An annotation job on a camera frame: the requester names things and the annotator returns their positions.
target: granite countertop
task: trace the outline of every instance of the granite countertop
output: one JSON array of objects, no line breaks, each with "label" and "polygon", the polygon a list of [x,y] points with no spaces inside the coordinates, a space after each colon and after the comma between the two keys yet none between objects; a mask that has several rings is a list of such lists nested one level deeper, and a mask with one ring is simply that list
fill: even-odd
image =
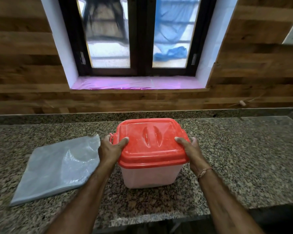
[{"label": "granite countertop", "polygon": [[[199,140],[204,156],[247,208],[293,203],[293,120],[286,116],[178,119]],[[31,152],[67,139],[116,130],[120,122],[0,126],[0,233],[38,233],[77,190],[8,207]],[[116,227],[209,214],[202,191],[183,166],[175,183],[152,188],[125,187],[116,167],[105,188],[95,223]]]}]

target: person's left hand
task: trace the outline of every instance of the person's left hand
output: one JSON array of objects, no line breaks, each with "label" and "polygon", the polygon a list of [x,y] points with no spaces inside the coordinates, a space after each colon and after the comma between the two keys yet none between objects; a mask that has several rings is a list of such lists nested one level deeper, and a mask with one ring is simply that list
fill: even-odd
[{"label": "person's left hand", "polygon": [[123,138],[118,144],[110,143],[110,135],[101,140],[101,145],[98,148],[100,163],[114,166],[121,156],[121,151],[128,144],[129,138]]}]

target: glass pane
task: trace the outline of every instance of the glass pane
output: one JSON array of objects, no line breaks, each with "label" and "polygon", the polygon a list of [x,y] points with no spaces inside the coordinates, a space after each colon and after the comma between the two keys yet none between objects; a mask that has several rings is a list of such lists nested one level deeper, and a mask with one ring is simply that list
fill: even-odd
[{"label": "glass pane", "polygon": [[93,68],[130,68],[127,0],[78,0]]},{"label": "glass pane", "polygon": [[152,67],[186,67],[199,4],[200,0],[156,0]]}]

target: wooden wall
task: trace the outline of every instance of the wooden wall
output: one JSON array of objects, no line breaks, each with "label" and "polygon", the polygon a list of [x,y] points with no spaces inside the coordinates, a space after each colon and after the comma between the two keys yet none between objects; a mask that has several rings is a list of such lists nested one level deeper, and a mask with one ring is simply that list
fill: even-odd
[{"label": "wooden wall", "polygon": [[0,0],[0,114],[293,107],[293,0],[239,0],[207,90],[71,91],[40,0]]}]

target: forearm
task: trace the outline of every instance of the forearm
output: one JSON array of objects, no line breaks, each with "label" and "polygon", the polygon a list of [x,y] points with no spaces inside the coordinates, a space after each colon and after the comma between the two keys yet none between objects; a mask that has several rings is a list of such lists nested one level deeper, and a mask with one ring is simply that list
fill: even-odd
[{"label": "forearm", "polygon": [[99,164],[74,199],[53,221],[46,234],[88,234],[93,230],[105,185],[113,170],[109,164]]},{"label": "forearm", "polygon": [[213,170],[207,170],[199,184],[218,233],[264,233]]}]

